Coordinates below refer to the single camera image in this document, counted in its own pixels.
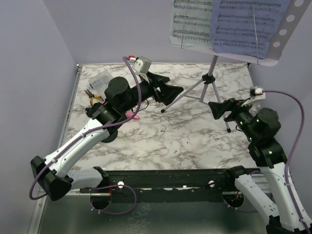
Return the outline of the white sheet music page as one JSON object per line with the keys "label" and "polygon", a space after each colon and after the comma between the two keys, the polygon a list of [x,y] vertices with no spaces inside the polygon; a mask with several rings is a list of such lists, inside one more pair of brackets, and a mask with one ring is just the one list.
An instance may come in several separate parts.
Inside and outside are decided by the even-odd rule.
{"label": "white sheet music page", "polygon": [[181,48],[212,47],[210,40],[212,6],[212,0],[171,1],[171,44]]}

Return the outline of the lilac paper sheet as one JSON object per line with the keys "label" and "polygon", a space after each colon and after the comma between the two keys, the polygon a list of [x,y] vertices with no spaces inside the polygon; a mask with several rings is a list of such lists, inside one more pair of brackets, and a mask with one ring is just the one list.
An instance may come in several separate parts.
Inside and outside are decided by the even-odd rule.
{"label": "lilac paper sheet", "polygon": [[215,0],[210,39],[217,53],[264,59],[289,0]]}

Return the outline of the lilac music stand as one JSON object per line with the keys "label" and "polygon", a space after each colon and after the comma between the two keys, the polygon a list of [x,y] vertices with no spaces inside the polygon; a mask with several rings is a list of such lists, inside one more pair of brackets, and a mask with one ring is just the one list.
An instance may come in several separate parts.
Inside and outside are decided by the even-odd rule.
{"label": "lilac music stand", "polygon": [[286,14],[278,27],[276,34],[273,36],[270,42],[269,50],[264,59],[259,59],[252,56],[236,55],[236,54],[223,54],[217,53],[212,47],[186,47],[182,50],[197,51],[205,53],[212,57],[211,66],[215,67],[222,59],[231,59],[234,61],[240,61],[244,63],[258,64],[262,66],[275,66],[278,64],[284,48],[286,47],[290,37],[294,33],[303,15],[311,5],[309,0],[290,0],[290,5],[286,11]]}

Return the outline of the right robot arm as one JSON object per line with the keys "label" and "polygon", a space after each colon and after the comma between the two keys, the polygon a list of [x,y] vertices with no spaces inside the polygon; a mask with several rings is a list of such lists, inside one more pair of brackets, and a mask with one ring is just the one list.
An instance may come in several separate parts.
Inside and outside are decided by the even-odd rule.
{"label": "right robot arm", "polygon": [[249,141],[249,154],[265,177],[273,195],[270,199],[242,166],[227,170],[224,185],[230,191],[239,190],[262,217],[269,234],[310,234],[312,220],[306,213],[291,175],[286,172],[287,157],[275,139],[281,124],[276,111],[261,108],[253,116],[243,100],[231,98],[222,103],[209,102],[214,119],[229,115],[225,122],[234,121]]}

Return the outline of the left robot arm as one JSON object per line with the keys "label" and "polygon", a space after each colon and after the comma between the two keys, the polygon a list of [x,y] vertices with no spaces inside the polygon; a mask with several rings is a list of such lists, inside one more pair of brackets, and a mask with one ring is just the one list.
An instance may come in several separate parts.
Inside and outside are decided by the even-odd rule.
{"label": "left robot arm", "polygon": [[34,178],[56,201],[70,190],[93,188],[102,193],[108,187],[108,175],[100,167],[74,172],[72,167],[101,141],[111,142],[126,120],[125,113],[148,98],[168,106],[183,91],[180,86],[169,85],[169,78],[148,73],[149,81],[130,87],[126,78],[115,77],[105,90],[104,103],[95,103],[86,109],[86,125],[73,138],[45,158],[34,157],[30,164]]}

